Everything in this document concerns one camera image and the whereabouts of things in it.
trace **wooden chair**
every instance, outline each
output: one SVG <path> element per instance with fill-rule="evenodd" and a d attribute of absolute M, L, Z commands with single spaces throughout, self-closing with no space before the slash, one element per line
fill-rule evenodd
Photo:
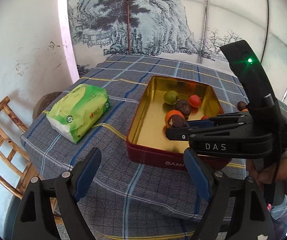
<path fill-rule="evenodd" d="M 11 110 L 11 108 L 8 106 L 8 103 L 10 102 L 9 97 L 5 97 L 0 102 L 0 112 L 2 110 L 5 111 L 5 113 L 10 117 L 10 119 L 19 127 L 19 129 L 23 132 L 27 131 L 26 125 L 19 119 L 19 117 Z M 18 176 L 20 176 L 18 185 L 13 187 L 10 185 L 3 177 L 0 176 L 0 184 L 4 186 L 7 190 L 9 190 L 14 196 L 22 199 L 22 196 L 28 186 L 29 181 L 32 177 L 38 176 L 42 179 L 41 175 L 37 172 L 36 168 L 33 166 L 32 162 L 29 159 L 29 156 L 25 151 L 23 151 L 14 141 L 12 141 L 9 136 L 2 130 L 0 127 L 0 147 L 4 142 L 7 142 L 11 147 L 12 150 L 10 151 L 10 154 L 8 157 L 6 157 L 0 150 L 0 158 L 4 161 L 5 164 Z M 16 153 L 19 153 L 22 157 L 24 157 L 28 162 L 23 172 L 21 172 L 15 165 L 12 164 L 11 160 L 13 159 L 14 155 Z M 51 207 L 54 211 L 57 206 L 57 199 L 51 198 Z M 63 221 L 60 215 L 54 212 L 54 218 L 56 221 L 56 224 L 62 224 Z"/>

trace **painted mountain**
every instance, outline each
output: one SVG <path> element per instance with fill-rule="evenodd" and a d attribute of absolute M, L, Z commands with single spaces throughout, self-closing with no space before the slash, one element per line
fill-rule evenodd
<path fill-rule="evenodd" d="M 101 46 L 105 55 L 125 53 L 126 0 L 76 1 L 76 9 L 68 5 L 74 44 Z M 199 45 L 189 30 L 180 0 L 129 0 L 129 14 L 131 53 L 198 53 Z"/>

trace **metal tin box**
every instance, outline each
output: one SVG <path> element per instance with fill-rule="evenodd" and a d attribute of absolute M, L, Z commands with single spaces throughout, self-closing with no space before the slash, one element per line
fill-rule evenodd
<path fill-rule="evenodd" d="M 185 141 L 169 141 L 165 136 L 165 115 L 174 106 L 164 103 L 163 96 L 169 91 L 178 93 L 179 99 L 196 94 L 202 100 L 199 108 L 193 108 L 188 120 L 223 114 L 217 96 L 210 85 L 173 77 L 153 76 L 142 95 L 127 137 L 128 155 L 131 161 L 151 166 L 186 170 Z M 231 159 L 200 156 L 214 170 L 221 170 Z"/>

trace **tablecloth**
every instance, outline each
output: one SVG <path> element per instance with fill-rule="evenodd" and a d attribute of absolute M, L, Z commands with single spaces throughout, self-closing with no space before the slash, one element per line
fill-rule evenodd
<path fill-rule="evenodd" d="M 78 144 L 54 129 L 41 114 L 21 137 L 31 161 L 44 179 L 58 177 L 83 160 L 92 147 L 100 148 L 102 162 L 80 211 L 97 238 L 187 238 L 207 206 L 196 214 L 196 189 L 185 171 L 131 162 L 125 138 L 138 102 L 154 75 L 178 77 L 211 85 L 225 113 L 248 102 L 238 79 L 200 65 L 137 55 L 114 55 L 67 88 L 49 107 L 81 83 L 107 90 L 111 107 Z M 246 176 L 245 160 L 234 159 L 223 171 Z M 231 198 L 224 223 L 229 223 Z"/>

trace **green tissue package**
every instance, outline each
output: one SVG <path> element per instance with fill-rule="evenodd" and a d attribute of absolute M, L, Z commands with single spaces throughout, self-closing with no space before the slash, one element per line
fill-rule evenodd
<path fill-rule="evenodd" d="M 53 129 L 77 143 L 109 106 L 105 89 L 80 84 L 54 104 L 46 116 Z"/>

